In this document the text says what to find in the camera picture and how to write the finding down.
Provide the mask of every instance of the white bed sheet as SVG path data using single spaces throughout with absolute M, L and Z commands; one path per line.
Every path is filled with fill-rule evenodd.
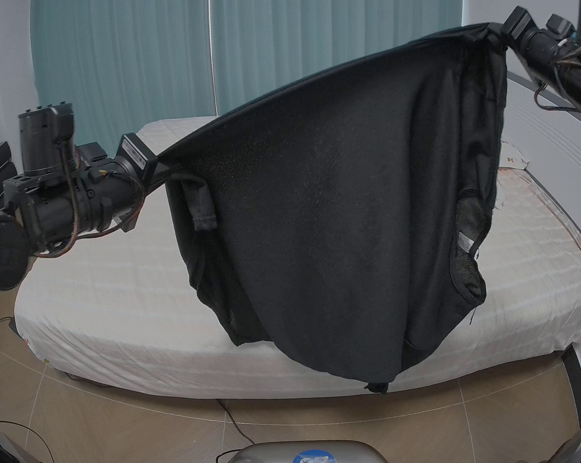
M 154 122 L 155 152 L 209 119 Z M 520 170 L 501 170 L 504 205 L 480 249 L 487 300 L 391 390 L 563 350 L 581 341 L 581 236 Z M 365 393 L 365 383 L 316 372 L 271 343 L 234 346 L 190 288 L 163 188 L 136 228 L 79 241 L 39 259 L 16 300 L 16 324 L 52 367 L 121 388 L 193 398 Z

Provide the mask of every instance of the fitted sheet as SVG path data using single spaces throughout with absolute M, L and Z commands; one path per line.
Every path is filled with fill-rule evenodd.
M 161 120 L 139 135 L 160 152 L 210 119 Z M 581 341 L 581 234 L 523 170 L 501 169 L 498 179 L 503 205 L 478 257 L 486 302 L 390 390 Z M 19 333 L 50 366 L 129 390 L 193 398 L 365 393 L 365 383 L 302 366 L 272 343 L 231 343 L 189 285 L 163 187 L 131 232 L 39 259 L 15 315 Z

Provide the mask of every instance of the tiled floor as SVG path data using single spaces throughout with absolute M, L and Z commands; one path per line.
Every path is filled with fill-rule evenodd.
M 0 317 L 12 315 L 13 304 L 13 292 L 1 294 Z M 353 439 L 391 463 L 536 463 L 578 429 L 569 380 L 552 355 L 387 396 L 228 400 L 227 407 L 256 442 Z M 215 400 L 72 381 L 35 359 L 7 323 L 0 323 L 0 419 L 38 431 L 56 463 L 213 462 L 246 445 Z M 32 432 L 0 430 L 50 461 Z

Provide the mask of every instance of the round blue sticker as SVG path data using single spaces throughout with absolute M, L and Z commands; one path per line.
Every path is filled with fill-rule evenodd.
M 335 458 L 330 452 L 308 449 L 298 454 L 292 463 L 335 463 Z

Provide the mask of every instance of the green curtain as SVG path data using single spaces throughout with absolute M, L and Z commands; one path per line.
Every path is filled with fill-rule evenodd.
M 111 156 L 120 135 L 145 123 L 222 114 L 324 68 L 459 26 L 462 10 L 462 0 L 31 5 L 40 101 L 72 102 L 76 142 L 98 141 Z

